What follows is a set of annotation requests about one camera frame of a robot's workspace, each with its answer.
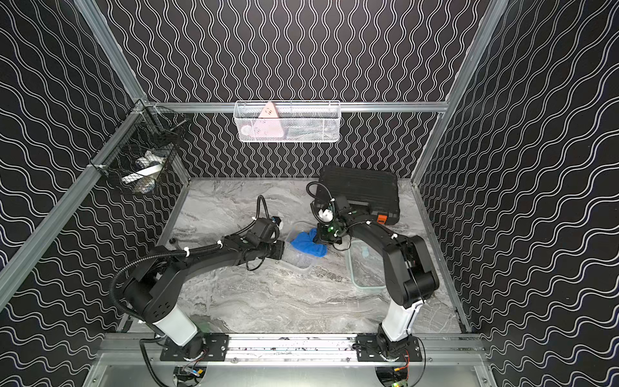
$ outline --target marble surface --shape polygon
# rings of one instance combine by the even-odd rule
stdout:
[[[264,195],[271,216],[283,220],[286,238],[295,222],[315,223],[305,192],[309,180],[198,180],[174,227],[180,247],[209,245],[251,222],[256,198]],[[401,181],[400,221],[390,226],[403,235],[425,236],[408,181]],[[361,268],[372,283],[376,265]],[[305,272],[267,259],[253,272],[225,267],[188,280],[178,305],[205,331],[238,333],[372,333],[389,306],[386,290],[362,290],[350,279],[345,253],[328,254]],[[441,286],[422,308],[418,333],[459,333],[453,305]]]

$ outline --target black case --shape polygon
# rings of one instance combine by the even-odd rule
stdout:
[[[385,225],[394,225],[400,220],[397,177],[391,172],[328,165],[321,169],[318,181],[329,188],[333,197],[346,196],[352,207],[367,207],[377,219],[379,215],[387,215]],[[324,202],[329,200],[321,186],[316,195]]]

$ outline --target black wall panel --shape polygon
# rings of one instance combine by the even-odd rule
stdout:
[[[500,386],[619,384],[619,2],[512,0],[421,192]]]
[[[232,115],[196,115],[180,154],[193,177],[314,177],[324,165],[412,175],[437,113],[348,113],[333,143],[241,142]]]
[[[72,1],[0,2],[0,269],[131,106]]]
[[[105,332],[122,317],[113,275],[151,249],[180,194],[123,196],[102,178],[0,312],[0,386],[81,386]]]
[[[488,1],[98,3],[153,101],[440,101]]]

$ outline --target blue cloth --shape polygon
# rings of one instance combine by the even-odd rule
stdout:
[[[299,235],[290,242],[290,244],[302,253],[317,256],[319,258],[327,255],[327,246],[314,243],[314,237],[316,236],[316,229],[312,228],[309,234],[306,232],[300,232]]]

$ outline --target clear plastic container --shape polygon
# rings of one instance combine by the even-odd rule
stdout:
[[[307,273],[312,270],[312,267],[314,267],[316,261],[320,258],[302,253],[290,244],[290,242],[292,242],[300,232],[309,233],[312,228],[316,228],[316,224],[297,222],[292,225],[291,230],[288,232],[288,235],[284,240],[286,245],[284,247],[281,264],[299,273]]]
[[[347,264],[354,286],[364,290],[385,289],[383,257],[364,241],[354,239],[350,242]]]

